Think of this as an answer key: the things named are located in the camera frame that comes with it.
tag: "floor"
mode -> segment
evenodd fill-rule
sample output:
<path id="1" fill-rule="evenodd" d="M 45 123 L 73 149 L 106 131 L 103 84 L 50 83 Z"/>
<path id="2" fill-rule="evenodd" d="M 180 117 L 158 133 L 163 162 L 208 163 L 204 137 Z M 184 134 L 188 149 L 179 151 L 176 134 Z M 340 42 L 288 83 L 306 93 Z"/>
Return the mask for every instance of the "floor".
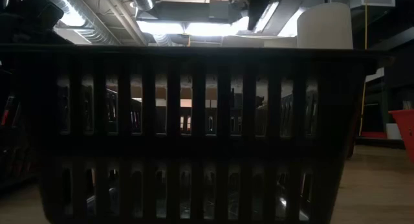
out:
<path id="1" fill-rule="evenodd" d="M 0 220 L 47 223 L 37 186 L 0 197 Z M 331 223 L 414 223 L 414 164 L 406 152 L 358 146 L 345 164 Z"/>

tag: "black plastic basket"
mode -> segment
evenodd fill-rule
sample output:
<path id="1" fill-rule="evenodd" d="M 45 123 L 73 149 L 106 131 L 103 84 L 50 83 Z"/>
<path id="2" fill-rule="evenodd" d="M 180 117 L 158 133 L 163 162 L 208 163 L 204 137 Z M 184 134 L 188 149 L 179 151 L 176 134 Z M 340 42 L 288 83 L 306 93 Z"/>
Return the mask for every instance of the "black plastic basket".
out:
<path id="1" fill-rule="evenodd" d="M 3 66 L 18 71 L 52 223 L 328 223 L 365 76 L 391 61 L 353 50 L 9 45 L 0 52 Z M 91 91 L 83 88 L 85 74 Z M 157 74 L 167 81 L 165 134 L 157 130 Z M 180 130 L 182 74 L 192 79 L 189 134 Z M 214 120 L 206 114 L 211 74 Z M 136 75 L 139 103 L 131 99 Z M 256 108 L 259 75 L 268 99 Z M 243 81 L 239 109 L 233 76 Z M 109 77 L 116 77 L 116 96 Z M 69 86 L 62 90 L 59 80 Z M 282 95 L 285 80 L 290 96 Z M 310 80 L 316 90 L 308 91 Z"/>

